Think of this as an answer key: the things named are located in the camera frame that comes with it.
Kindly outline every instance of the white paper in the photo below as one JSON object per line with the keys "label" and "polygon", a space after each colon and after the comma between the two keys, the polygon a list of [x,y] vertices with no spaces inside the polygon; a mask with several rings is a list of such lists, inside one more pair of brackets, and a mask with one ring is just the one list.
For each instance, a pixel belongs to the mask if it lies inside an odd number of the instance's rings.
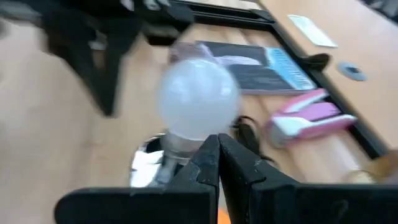
{"label": "white paper", "polygon": [[309,18],[296,15],[288,15],[288,17],[315,45],[337,47],[337,44],[330,40]]}

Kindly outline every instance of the pink and white stapler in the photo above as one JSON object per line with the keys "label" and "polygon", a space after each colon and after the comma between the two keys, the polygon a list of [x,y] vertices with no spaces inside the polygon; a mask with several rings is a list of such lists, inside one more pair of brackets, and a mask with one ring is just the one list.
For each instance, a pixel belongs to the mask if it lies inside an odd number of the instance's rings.
{"label": "pink and white stapler", "polygon": [[333,103],[316,103],[327,96],[324,89],[317,89],[292,98],[281,107],[266,126],[272,145],[282,148],[300,139],[347,128],[356,121],[352,115],[340,114]]}

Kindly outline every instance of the black wire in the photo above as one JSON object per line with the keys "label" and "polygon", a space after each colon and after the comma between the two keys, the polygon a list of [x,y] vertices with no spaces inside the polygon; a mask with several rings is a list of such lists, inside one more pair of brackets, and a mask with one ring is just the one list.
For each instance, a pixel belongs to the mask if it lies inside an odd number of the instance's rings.
{"label": "black wire", "polygon": [[[249,124],[244,122],[245,119],[252,122],[252,124],[256,129],[255,132],[252,130],[252,127]],[[273,163],[274,167],[279,169],[280,167],[279,164],[273,158],[260,153],[260,148],[261,148],[260,138],[261,138],[262,128],[255,119],[246,115],[239,116],[234,122],[232,128],[235,129],[234,135],[239,143],[241,143],[243,146],[245,146],[253,153],[257,154],[261,159]]]}

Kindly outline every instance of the black metal bar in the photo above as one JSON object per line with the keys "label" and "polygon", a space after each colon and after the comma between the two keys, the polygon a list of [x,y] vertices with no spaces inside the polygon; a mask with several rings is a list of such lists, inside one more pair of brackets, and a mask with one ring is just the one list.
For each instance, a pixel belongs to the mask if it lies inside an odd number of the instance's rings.
{"label": "black metal bar", "polygon": [[[270,32],[314,83],[329,92],[327,101],[334,103],[343,113],[358,114],[322,71],[312,69],[305,63],[308,55],[304,54],[303,50],[266,10],[236,9],[179,0],[172,0],[172,2],[188,6],[195,15],[196,23]],[[380,157],[388,151],[386,145],[362,121],[357,122],[348,131],[371,159]]]}

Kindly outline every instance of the wooden table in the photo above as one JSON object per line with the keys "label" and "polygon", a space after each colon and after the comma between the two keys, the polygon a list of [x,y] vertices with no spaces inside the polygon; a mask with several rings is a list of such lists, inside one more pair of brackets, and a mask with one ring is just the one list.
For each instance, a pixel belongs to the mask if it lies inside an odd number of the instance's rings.
{"label": "wooden table", "polygon": [[[207,3],[258,7],[238,0]],[[10,34],[0,41],[0,217],[5,224],[52,223],[53,206],[63,194],[81,187],[128,185],[136,147],[164,128],[154,101],[168,49],[139,38],[123,61],[119,116],[106,119],[70,69],[41,52],[37,29],[7,26]],[[194,40],[279,45],[265,32],[205,25],[193,26],[182,39]],[[263,124],[287,98],[243,96],[242,114]],[[286,150],[275,150],[263,140],[262,152],[282,172],[304,182],[342,182],[367,161],[345,131]]]}
{"label": "wooden table", "polygon": [[[307,55],[333,56],[325,75],[345,100],[389,149],[398,149],[398,27],[357,0],[260,0]],[[299,31],[289,14],[310,18],[338,48],[313,45]],[[337,70],[351,62],[368,77],[357,82]]]}

